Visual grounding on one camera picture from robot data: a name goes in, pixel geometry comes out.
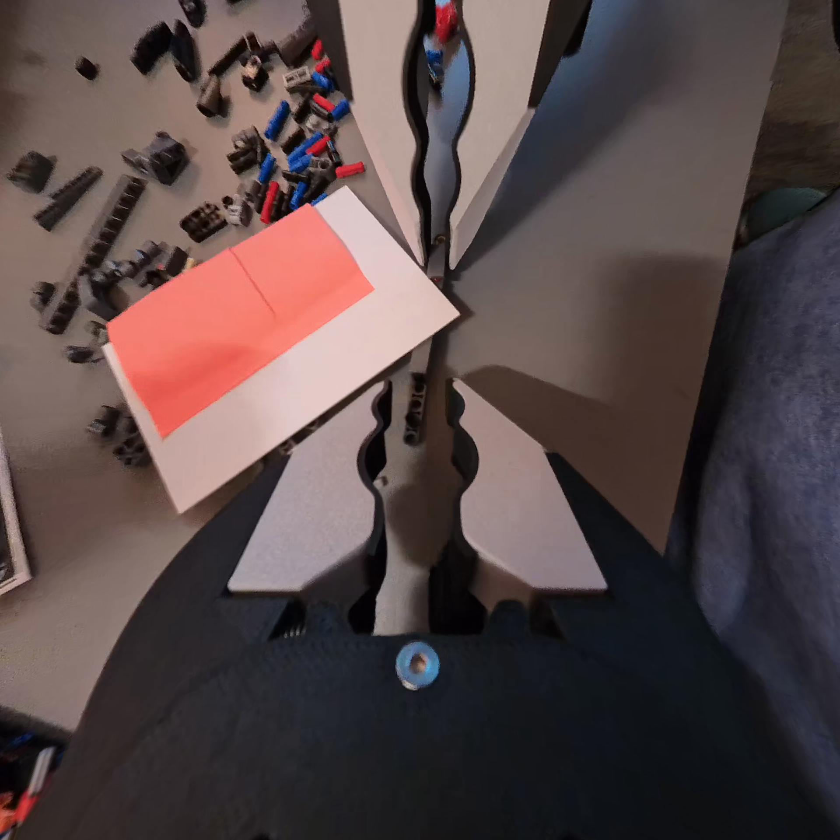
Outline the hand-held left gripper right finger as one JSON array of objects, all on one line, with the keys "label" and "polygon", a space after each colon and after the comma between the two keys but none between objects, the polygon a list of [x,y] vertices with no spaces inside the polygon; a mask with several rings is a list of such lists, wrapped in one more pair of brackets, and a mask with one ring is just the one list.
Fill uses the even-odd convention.
[{"label": "hand-held left gripper right finger", "polygon": [[463,485],[448,539],[448,631],[478,633],[504,602],[537,613],[607,582],[540,442],[460,379],[448,384]]}]

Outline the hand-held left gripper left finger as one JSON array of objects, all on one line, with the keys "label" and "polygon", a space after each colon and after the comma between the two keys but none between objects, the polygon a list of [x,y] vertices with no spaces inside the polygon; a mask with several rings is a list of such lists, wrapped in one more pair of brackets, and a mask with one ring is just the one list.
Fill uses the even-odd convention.
[{"label": "hand-held left gripper left finger", "polygon": [[337,607],[371,634],[385,578],[386,462],[392,383],[375,383],[290,453],[227,583],[233,595],[279,595]]}]

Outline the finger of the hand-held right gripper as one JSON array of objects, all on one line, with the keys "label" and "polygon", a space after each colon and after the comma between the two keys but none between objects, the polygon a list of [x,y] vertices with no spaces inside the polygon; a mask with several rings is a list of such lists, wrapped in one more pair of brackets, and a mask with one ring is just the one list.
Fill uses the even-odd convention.
[{"label": "finger of the hand-held right gripper", "polygon": [[550,1],[463,3],[472,81],[456,146],[459,189],[449,218],[451,269],[476,237],[531,122],[529,99],[549,9]]},{"label": "finger of the hand-held right gripper", "polygon": [[434,2],[307,5],[395,220],[416,261],[425,266],[432,210],[424,176],[427,83],[421,72]]}]

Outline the grey lego beam with red pins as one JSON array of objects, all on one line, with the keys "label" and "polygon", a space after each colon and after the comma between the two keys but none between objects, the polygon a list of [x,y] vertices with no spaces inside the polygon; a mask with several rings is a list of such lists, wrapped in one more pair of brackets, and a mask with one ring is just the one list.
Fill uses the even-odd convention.
[{"label": "grey lego beam with red pins", "polygon": [[[449,297],[448,234],[438,234],[433,242],[426,265],[427,278],[445,297]],[[402,440],[407,446],[424,441],[429,382],[435,364],[436,345],[442,331],[436,331],[412,352],[407,366],[407,408],[404,416]]]}]

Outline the cluster of coloured lego pins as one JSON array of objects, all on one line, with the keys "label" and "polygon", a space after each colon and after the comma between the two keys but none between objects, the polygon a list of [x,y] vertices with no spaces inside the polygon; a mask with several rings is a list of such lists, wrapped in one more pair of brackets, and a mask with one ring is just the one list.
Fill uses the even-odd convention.
[{"label": "cluster of coloured lego pins", "polygon": [[273,224],[307,204],[318,204],[334,182],[365,171],[345,159],[338,135],[350,116],[350,102],[322,40],[306,19],[281,41],[247,33],[235,45],[233,68],[249,99],[263,99],[274,88],[277,100],[261,125],[252,122],[234,133],[227,164],[246,179],[244,198],[223,203],[231,224],[245,224],[239,209],[247,203],[262,224]]}]

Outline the group of black lego panels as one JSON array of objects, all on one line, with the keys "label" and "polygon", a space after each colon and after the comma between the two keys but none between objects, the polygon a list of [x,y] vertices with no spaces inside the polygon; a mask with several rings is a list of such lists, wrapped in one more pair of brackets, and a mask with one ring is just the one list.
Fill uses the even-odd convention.
[{"label": "group of black lego panels", "polygon": [[308,60],[320,59],[320,46],[316,25],[309,14],[299,26],[279,41],[261,40],[253,31],[239,35],[234,43],[210,66],[202,67],[193,30],[205,25],[206,2],[179,2],[182,18],[172,25],[159,21],[143,32],[132,47],[130,61],[133,67],[147,77],[164,56],[181,79],[196,87],[196,109],[206,119],[221,119],[228,112],[228,99],[222,89],[223,79],[236,70],[244,88],[254,97],[260,95],[270,83],[270,72],[279,61],[292,76],[303,73],[303,86],[309,81]]}]

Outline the dark grey angled lego connector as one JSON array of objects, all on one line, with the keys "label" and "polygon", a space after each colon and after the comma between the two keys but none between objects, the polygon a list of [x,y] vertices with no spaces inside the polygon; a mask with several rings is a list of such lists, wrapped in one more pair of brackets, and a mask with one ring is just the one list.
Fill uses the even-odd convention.
[{"label": "dark grey angled lego connector", "polygon": [[165,131],[157,132],[143,150],[127,149],[121,156],[128,166],[163,186],[172,186],[190,162],[184,144]]}]

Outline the cluster of grey lego connectors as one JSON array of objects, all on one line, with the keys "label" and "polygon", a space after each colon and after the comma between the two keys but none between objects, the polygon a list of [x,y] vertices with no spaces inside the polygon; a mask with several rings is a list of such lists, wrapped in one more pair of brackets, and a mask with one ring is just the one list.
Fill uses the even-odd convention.
[{"label": "cluster of grey lego connectors", "polygon": [[[30,303],[45,317],[42,328],[53,335],[64,333],[78,310],[91,315],[85,325],[87,342],[67,345],[63,355],[71,364],[93,365],[104,361],[110,322],[130,305],[123,293],[124,282],[154,291],[199,263],[184,248],[147,240],[130,258],[108,259],[98,268],[82,268],[77,278],[63,287],[39,282],[32,289]],[[101,406],[86,432],[102,445],[112,444],[112,456],[124,468],[142,468],[151,462],[148,446],[126,405]]]}]

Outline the dark grey tapered lego panel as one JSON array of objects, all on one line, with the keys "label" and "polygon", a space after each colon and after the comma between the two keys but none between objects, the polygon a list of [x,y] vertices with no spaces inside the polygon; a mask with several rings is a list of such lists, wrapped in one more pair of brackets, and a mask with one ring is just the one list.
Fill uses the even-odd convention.
[{"label": "dark grey tapered lego panel", "polygon": [[101,177],[102,169],[97,166],[83,169],[50,194],[50,202],[33,215],[33,221],[45,231],[51,232]]}]

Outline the long dark grey lego beam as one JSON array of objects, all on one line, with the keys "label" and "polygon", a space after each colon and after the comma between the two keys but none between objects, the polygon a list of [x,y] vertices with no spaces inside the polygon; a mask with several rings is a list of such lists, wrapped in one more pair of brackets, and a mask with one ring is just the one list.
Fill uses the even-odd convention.
[{"label": "long dark grey lego beam", "polygon": [[104,262],[145,191],[148,180],[138,175],[122,175],[71,260],[66,276],[58,283],[42,283],[44,302],[32,303],[38,310],[38,326],[48,333],[62,334],[80,305],[81,280]]}]

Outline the dark grey rounded lego liftarm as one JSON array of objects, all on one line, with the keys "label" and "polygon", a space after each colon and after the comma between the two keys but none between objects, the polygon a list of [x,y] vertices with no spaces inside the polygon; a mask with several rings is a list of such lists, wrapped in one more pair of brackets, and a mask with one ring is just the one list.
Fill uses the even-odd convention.
[{"label": "dark grey rounded lego liftarm", "polygon": [[40,194],[45,189],[57,163],[54,155],[30,150],[6,173],[6,179],[27,193]]}]

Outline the partly built lego vehicle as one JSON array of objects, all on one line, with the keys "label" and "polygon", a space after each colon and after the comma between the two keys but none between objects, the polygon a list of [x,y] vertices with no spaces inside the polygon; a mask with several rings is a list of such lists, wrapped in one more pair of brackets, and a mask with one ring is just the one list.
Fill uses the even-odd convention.
[{"label": "partly built lego vehicle", "polygon": [[70,732],[1,706],[1,838],[15,838],[60,766]]}]

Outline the white card with pink patch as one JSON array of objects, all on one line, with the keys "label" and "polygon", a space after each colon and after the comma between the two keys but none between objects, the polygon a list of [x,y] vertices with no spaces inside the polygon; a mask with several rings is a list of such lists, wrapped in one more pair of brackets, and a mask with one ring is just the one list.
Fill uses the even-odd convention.
[{"label": "white card with pink patch", "polygon": [[105,350],[184,513],[458,316],[343,187],[142,297]]}]

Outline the person's left leg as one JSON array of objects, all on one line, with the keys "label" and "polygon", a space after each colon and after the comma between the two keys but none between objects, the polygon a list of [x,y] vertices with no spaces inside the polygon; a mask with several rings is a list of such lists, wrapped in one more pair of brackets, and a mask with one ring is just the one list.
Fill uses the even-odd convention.
[{"label": "person's left leg", "polygon": [[838,189],[731,258],[665,556],[838,837]]}]

